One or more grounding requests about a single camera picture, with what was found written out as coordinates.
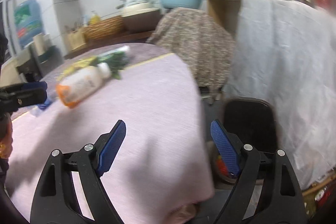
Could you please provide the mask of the gloved left hand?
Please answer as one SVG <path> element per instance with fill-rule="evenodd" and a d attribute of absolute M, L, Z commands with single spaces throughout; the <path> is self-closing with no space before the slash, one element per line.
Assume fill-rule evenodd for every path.
<path fill-rule="evenodd" d="M 9 113 L 6 117 L 6 135 L 1 139 L 1 159 L 8 159 L 13 151 L 13 124 Z"/>

